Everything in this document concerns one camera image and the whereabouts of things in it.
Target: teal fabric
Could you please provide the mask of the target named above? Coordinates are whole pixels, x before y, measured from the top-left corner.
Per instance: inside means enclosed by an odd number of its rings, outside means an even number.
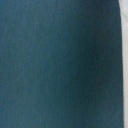
[[[123,128],[117,0],[0,1],[0,128]]]

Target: dark teal cloth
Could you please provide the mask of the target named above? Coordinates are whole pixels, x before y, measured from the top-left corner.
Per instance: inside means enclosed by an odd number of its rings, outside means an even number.
[[[0,128],[123,128],[118,0],[0,1]]]

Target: white surface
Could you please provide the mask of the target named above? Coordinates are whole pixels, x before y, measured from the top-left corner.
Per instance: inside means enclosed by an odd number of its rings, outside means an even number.
[[[124,127],[128,128],[128,0],[119,0],[122,22]]]

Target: teal textile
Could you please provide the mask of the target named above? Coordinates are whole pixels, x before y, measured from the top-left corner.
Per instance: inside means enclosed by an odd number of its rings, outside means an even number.
[[[117,0],[0,1],[0,128],[123,128]]]

